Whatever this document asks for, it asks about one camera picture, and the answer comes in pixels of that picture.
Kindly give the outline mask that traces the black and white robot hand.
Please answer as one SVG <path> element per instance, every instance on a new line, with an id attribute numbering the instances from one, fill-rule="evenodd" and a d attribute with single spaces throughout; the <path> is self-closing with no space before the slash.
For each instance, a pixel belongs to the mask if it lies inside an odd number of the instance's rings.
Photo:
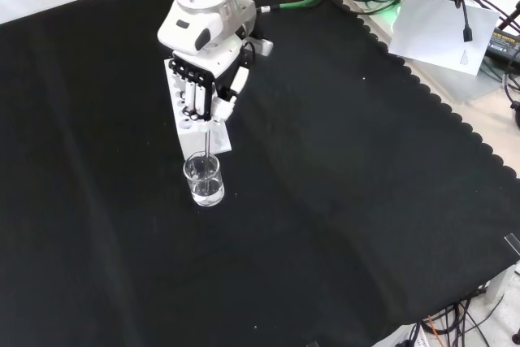
<path id="1" fill-rule="evenodd" d="M 183 91 L 183 114 L 194 121 L 227 121 L 249 78 L 253 59 L 236 35 L 195 55 L 175 52 L 168 68 Z"/>

